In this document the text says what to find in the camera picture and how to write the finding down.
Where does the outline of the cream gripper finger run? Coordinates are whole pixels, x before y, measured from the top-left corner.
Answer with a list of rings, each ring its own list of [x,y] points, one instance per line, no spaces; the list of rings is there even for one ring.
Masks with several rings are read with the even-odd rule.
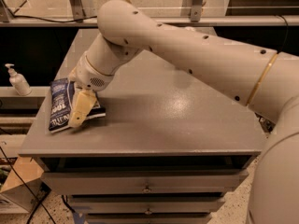
[[[68,125],[72,128],[79,127],[86,119],[96,103],[96,96],[93,90],[77,91],[73,97],[72,109]]]

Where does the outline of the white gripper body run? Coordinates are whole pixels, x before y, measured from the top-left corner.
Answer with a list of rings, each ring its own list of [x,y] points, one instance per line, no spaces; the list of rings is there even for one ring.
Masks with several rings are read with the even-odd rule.
[[[86,90],[102,91],[112,81],[113,75],[103,75],[93,68],[87,58],[87,52],[78,60],[76,66],[69,73],[68,79]]]

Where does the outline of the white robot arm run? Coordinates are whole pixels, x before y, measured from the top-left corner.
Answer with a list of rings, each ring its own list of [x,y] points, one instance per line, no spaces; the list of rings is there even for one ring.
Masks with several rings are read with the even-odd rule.
[[[299,62],[291,54],[159,23],[111,0],[100,31],[71,72],[81,90],[69,124],[78,127],[119,67],[147,50],[275,125],[255,169],[246,224],[299,224]]]

